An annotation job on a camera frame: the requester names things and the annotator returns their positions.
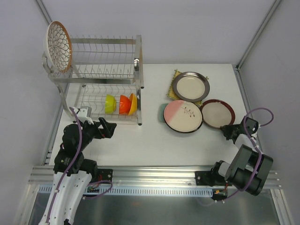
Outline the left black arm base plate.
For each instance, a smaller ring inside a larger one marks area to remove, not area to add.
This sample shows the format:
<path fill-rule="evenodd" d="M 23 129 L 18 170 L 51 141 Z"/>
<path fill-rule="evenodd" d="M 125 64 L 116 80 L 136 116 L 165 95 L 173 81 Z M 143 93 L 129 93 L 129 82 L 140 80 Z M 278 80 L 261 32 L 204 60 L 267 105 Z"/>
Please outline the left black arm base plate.
<path fill-rule="evenodd" d="M 108 181 L 113 179 L 113 169 L 103 169 L 98 168 L 95 174 L 92 176 L 90 183 L 95 183 L 97 181 L 103 181 L 103 183 L 108 184 Z"/>

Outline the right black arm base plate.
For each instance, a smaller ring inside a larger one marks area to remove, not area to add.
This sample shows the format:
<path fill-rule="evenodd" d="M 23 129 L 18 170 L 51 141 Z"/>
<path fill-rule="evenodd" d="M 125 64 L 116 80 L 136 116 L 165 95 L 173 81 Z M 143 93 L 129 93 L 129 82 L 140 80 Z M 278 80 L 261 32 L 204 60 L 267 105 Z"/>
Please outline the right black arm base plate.
<path fill-rule="evenodd" d="M 214 186 L 211 178 L 211 171 L 195 171 L 195 183 L 197 186 Z"/>

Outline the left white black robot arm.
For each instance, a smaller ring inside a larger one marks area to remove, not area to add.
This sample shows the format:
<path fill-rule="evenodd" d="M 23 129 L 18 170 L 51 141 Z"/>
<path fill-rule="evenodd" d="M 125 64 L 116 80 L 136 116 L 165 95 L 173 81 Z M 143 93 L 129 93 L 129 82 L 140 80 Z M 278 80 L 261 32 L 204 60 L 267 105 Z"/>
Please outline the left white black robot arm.
<path fill-rule="evenodd" d="M 71 225 L 86 187 L 98 179 L 98 165 L 86 159 L 83 150 L 93 139 L 111 138 L 117 127 L 100 117 L 66 126 L 63 130 L 60 150 L 54 160 L 51 193 L 41 225 Z"/>

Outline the white petal pattern brown-rim plate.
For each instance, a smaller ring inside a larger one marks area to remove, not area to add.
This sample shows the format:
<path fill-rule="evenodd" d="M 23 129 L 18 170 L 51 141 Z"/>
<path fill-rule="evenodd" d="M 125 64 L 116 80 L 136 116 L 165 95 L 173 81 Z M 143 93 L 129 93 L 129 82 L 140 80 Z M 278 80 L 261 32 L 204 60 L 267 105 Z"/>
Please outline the white petal pattern brown-rim plate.
<path fill-rule="evenodd" d="M 44 51 L 47 59 L 59 72 L 67 72 L 72 63 L 72 43 L 70 36 L 59 21 L 53 21 L 47 28 L 44 38 Z"/>

